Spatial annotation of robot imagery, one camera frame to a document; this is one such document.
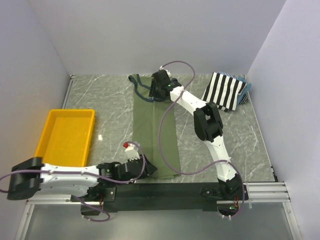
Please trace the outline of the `olive green tank top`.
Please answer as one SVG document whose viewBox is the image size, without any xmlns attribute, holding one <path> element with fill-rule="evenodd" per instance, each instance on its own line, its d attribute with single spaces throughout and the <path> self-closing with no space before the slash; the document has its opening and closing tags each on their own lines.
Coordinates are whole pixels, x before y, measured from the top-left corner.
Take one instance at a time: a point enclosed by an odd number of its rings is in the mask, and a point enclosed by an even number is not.
<svg viewBox="0 0 320 240">
<path fill-rule="evenodd" d="M 140 76 L 137 73 L 128 76 L 133 84 L 133 125 L 132 140 L 140 144 L 147 159 L 157 167 L 152 175 L 154 179 L 173 179 L 179 174 L 171 170 L 163 161 L 159 149 L 158 135 L 160 135 L 161 149 L 166 161 L 176 170 L 181 169 L 176 119 L 174 110 L 166 110 L 171 101 L 155 101 L 149 97 L 152 78 Z"/>
</svg>

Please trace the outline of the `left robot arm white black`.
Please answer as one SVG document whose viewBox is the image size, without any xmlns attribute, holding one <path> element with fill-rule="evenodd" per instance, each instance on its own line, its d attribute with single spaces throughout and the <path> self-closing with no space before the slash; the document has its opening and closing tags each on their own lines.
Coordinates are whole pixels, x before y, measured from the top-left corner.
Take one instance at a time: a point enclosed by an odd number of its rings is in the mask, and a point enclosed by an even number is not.
<svg viewBox="0 0 320 240">
<path fill-rule="evenodd" d="M 157 167 L 144 155 L 125 163 L 104 162 L 85 167 L 58 166 L 32 157 L 11 169 L 7 199 L 27 200 L 37 192 L 66 194 L 96 200 L 108 184 L 133 183 L 152 176 Z"/>
</svg>

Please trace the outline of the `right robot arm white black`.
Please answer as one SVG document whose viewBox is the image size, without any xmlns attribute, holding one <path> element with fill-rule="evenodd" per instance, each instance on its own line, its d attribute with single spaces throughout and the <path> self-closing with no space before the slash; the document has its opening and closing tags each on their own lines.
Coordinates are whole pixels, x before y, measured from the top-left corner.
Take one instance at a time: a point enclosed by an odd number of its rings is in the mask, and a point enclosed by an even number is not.
<svg viewBox="0 0 320 240">
<path fill-rule="evenodd" d="M 236 196 L 245 200 L 245 186 L 240 172 L 231 162 L 227 152 L 224 136 L 223 122 L 216 106 L 207 103 L 186 90 L 177 79 L 170 79 L 167 71 L 161 69 L 151 75 L 149 96 L 154 99 L 170 100 L 168 107 L 161 118 L 158 129 L 158 146 L 165 164 L 180 175 L 196 175 L 211 166 L 216 167 L 219 185 L 219 194 L 222 200 L 234 200 Z M 194 132 L 205 143 L 213 162 L 202 169 L 193 172 L 181 172 L 171 166 L 165 158 L 161 146 L 161 130 L 167 113 L 176 104 L 187 110 L 193 116 Z"/>
</svg>

